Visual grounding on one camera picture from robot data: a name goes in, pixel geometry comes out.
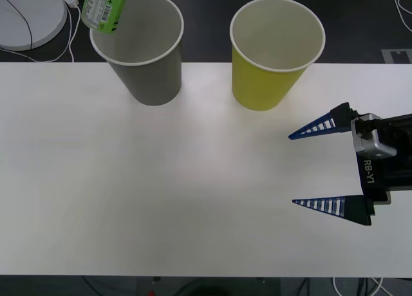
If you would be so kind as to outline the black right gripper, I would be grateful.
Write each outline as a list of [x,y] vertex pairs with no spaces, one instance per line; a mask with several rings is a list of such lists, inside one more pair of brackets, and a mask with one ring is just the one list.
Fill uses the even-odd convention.
[[293,199],[292,203],[353,223],[371,226],[375,205],[389,205],[391,191],[411,189],[411,115],[359,116],[348,102],[288,136],[297,140],[351,131],[355,119],[355,152],[363,195]]

